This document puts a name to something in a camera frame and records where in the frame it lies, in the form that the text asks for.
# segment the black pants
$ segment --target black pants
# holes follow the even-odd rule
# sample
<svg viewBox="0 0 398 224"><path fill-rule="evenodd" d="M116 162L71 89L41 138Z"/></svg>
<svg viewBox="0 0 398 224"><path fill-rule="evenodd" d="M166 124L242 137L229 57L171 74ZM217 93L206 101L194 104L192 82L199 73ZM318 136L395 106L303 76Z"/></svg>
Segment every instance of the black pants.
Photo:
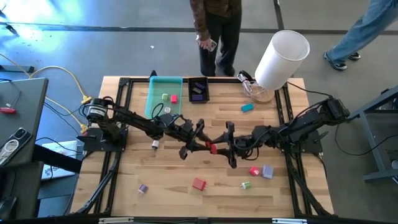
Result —
<svg viewBox="0 0 398 224"><path fill-rule="evenodd" d="M225 75L234 75L232 64L235 60L236 49L239 43L239 32L241 30L242 14L229 18L206 13L206 24L211 39L217 42L221 37L221 56L217 60L218 69ZM217 48L210 52L199 47L200 71L204 76L215 76Z"/></svg>

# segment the blue jeans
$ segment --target blue jeans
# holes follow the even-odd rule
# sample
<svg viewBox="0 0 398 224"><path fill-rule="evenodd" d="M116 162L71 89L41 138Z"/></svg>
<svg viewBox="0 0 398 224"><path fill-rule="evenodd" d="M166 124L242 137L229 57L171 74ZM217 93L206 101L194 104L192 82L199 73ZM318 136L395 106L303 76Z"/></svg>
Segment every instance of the blue jeans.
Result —
<svg viewBox="0 0 398 224"><path fill-rule="evenodd" d="M341 64L353 53L372 42L398 18L398 0L371 0L368 11L361 16L343 39L326 54Z"/></svg>

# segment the teal tray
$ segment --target teal tray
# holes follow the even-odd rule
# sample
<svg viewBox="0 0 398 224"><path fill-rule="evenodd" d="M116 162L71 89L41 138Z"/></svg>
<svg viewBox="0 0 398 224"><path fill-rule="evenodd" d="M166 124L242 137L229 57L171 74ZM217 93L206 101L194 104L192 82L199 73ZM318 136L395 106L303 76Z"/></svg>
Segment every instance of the teal tray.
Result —
<svg viewBox="0 0 398 224"><path fill-rule="evenodd" d="M162 95L169 94L169 100L164 101ZM178 101L176 104L170 102L171 95L177 95ZM145 115L147 118L152 119L152 111L159 103L163 103L164 107L159 115L164 114L164 108L169 107L171 114L181 113L181 101L182 101L182 77L158 77L154 76L150 78L149 91L147 104L145 106ZM154 114L157 114L161 106L156 108Z"/></svg>

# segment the yellow cable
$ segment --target yellow cable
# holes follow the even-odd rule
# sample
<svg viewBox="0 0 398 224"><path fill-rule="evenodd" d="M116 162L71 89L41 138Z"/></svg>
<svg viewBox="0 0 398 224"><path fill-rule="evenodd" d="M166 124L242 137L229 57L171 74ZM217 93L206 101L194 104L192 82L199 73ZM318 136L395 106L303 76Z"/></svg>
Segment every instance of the yellow cable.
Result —
<svg viewBox="0 0 398 224"><path fill-rule="evenodd" d="M76 82L76 84L77 84L77 87L79 87L79 90L80 90L81 95L83 95L83 97L87 97L87 96L84 94L83 90L81 89L80 83L79 83L79 81L77 80L76 76L75 76L74 74L72 74L72 72L69 72L67 69L62 68L62 67L59 67L59 66L47 66L47 67L41 68L41 69L37 70L36 72L34 72L33 74L29 75L29 78L33 78L33 76L36 75L36 73L41 72L42 70L45 70L45 69L48 69L48 68L59 68L59 69L61 69L61 70L64 70L65 72L67 72L67 73L68 73L69 75L71 75L71 76L73 77L73 79L75 80L75 82Z"/></svg>
<svg viewBox="0 0 398 224"><path fill-rule="evenodd" d="M48 68L59 68L61 70L64 70L65 72L67 72L68 74L70 74L73 79L75 79L77 86L79 87L80 93L83 95L83 101L82 103L84 103L85 101L88 101L91 99L91 97L86 96L83 92L83 90L81 89L80 83L77 80L76 76L72 73L69 72L67 69L59 67L59 66L47 66L44 68L41 68L39 70L37 70L36 72L34 72L33 74L29 75L21 66L19 66L17 63L15 63L13 60L9 59L8 57L6 57L5 55L3 55L2 53L0 53L1 56L3 56L5 59L7 59L8 61L10 61L11 63L13 63L17 68L19 68L21 71L23 71L28 77L29 79L31 79L34 75L36 75L36 73L41 72L42 70L48 69ZM55 100L50 99L48 96L45 96L45 98L49 101L51 101L52 103L56 104L57 106L61 107L62 109L64 109L65 111L67 111L68 113L71 113L68 109L66 109L66 107L62 106L60 103L56 102ZM70 116L72 116L72 118L74 118L76 120L76 122L80 125L81 128L81 133L84 133L87 130L87 126L85 124L82 124L75 115L70 114Z"/></svg>

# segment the red object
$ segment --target red object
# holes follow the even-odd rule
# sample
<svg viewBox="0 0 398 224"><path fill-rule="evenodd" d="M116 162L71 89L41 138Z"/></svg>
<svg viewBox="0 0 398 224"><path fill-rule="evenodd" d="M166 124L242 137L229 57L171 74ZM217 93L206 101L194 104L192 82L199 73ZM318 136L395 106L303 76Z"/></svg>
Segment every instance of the red object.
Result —
<svg viewBox="0 0 398 224"><path fill-rule="evenodd" d="M212 153L213 155L217 155L217 146L215 144L206 142L206 146L210 148L210 153Z"/></svg>
<svg viewBox="0 0 398 224"><path fill-rule="evenodd" d="M177 103L177 100L178 100L178 98L177 98L176 95L172 95L172 96L170 97L170 101L171 101L173 104L176 104L176 103Z"/></svg>
<svg viewBox="0 0 398 224"><path fill-rule="evenodd" d="M253 175L253 176L258 176L258 175L260 174L260 170L259 170L257 167L252 166L252 167L249 169L249 173L250 173L251 175Z"/></svg>
<svg viewBox="0 0 398 224"><path fill-rule="evenodd" d="M195 178L195 180L193 180L192 187L199 190L204 190L206 187L206 181L201 180L199 178Z"/></svg>
<svg viewBox="0 0 398 224"><path fill-rule="evenodd" d="M6 114L14 114L16 112L16 110L12 109L12 108L0 108L0 112L6 113Z"/></svg>

